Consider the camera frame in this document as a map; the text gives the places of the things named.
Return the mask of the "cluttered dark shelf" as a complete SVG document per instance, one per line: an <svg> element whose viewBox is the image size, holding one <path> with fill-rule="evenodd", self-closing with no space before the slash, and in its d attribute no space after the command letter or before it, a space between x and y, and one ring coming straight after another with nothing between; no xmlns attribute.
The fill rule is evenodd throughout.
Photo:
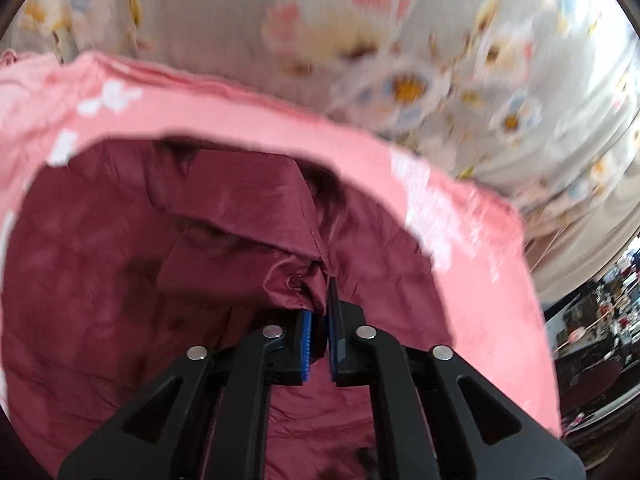
<svg viewBox="0 0 640 480"><path fill-rule="evenodd" d="M562 437L586 469L612 453L639 411L639 239L546 312Z"/></svg>

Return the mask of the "pink bow-print blanket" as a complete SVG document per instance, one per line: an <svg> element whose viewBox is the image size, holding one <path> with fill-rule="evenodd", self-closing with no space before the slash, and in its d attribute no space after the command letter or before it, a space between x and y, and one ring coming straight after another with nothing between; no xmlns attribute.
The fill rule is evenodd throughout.
<svg viewBox="0 0 640 480"><path fill-rule="evenodd" d="M12 229L41 170L107 140L189 140L330 170L380 204L431 261L450 346L552 434L558 387L507 203L367 133L153 64L86 53L1 58L1 307Z"/></svg>

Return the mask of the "grey floral bed sheet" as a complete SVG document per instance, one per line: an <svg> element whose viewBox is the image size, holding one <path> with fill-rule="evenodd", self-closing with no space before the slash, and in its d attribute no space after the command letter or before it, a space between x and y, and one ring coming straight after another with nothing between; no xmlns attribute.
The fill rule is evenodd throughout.
<svg viewBox="0 0 640 480"><path fill-rule="evenodd" d="M545 302L639 229L639 37L620 0L10 0L2 44L215 75L396 141L518 208Z"/></svg>

